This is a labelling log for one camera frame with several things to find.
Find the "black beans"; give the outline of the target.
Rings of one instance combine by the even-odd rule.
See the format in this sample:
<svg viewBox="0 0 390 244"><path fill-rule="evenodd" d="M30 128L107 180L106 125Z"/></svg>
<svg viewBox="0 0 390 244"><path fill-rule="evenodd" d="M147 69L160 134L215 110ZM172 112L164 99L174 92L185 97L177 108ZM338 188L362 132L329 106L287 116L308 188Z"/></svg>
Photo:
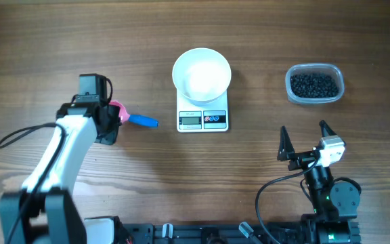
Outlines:
<svg viewBox="0 0 390 244"><path fill-rule="evenodd" d="M290 77L292 92L301 98L335 97L339 88L330 75L324 73L302 73Z"/></svg>

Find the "pink scoop blue handle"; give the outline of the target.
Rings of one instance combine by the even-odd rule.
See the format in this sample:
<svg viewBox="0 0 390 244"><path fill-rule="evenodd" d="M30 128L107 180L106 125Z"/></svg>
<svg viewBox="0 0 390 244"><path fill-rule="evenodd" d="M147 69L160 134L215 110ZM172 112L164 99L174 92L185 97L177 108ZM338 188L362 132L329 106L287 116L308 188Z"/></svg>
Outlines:
<svg viewBox="0 0 390 244"><path fill-rule="evenodd" d="M121 123L130 122L144 127L158 127L158 121L156 119L143 115L130 115L126 108L117 100L111 100L110 105L114 105L120 108L118 115L120 117Z"/></svg>

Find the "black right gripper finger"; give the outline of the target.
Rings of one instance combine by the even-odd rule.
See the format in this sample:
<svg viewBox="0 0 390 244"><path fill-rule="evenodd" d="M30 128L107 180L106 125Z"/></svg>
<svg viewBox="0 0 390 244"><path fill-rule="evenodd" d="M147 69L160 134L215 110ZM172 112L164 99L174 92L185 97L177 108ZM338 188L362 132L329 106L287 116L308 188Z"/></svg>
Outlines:
<svg viewBox="0 0 390 244"><path fill-rule="evenodd" d="M278 148L278 161L290 161L295 157L295 150L285 126L280 129L280 144Z"/></svg>
<svg viewBox="0 0 390 244"><path fill-rule="evenodd" d="M321 120L319 122L319 126L321 129L322 137L335 136L336 133L330 128L330 126L325 122L325 120Z"/></svg>

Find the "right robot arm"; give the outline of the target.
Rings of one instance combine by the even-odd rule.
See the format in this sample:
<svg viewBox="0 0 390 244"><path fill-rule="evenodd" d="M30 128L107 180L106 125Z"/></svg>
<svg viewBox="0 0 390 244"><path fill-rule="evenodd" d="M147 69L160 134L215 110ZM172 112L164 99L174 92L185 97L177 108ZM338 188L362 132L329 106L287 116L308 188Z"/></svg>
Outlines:
<svg viewBox="0 0 390 244"><path fill-rule="evenodd" d="M288 161L290 171L298 170L306 185L305 194L313 213L298 222L274 224L272 230L279 243L359 243L357 208L361 186L346 177L334 178L330 166L343 157L345 141L325 121L319 123L322 137L318 145L296 152L285 127L280 130L277 160Z"/></svg>

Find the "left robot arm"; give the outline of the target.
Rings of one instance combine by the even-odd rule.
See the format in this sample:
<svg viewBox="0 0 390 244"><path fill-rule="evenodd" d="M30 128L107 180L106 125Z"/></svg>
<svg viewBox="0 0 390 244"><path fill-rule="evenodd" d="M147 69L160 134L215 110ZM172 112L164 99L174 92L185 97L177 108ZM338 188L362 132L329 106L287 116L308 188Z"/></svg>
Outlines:
<svg viewBox="0 0 390 244"><path fill-rule="evenodd" d="M112 105L109 78L79 77L79 93L57 111L56 121L19 129L0 141L5 148L44 128L54 130L39 164L18 192L0 199L6 243L119 243L126 241L117 217L82 219L72 200L74 183L94 143L116 142L120 108Z"/></svg>

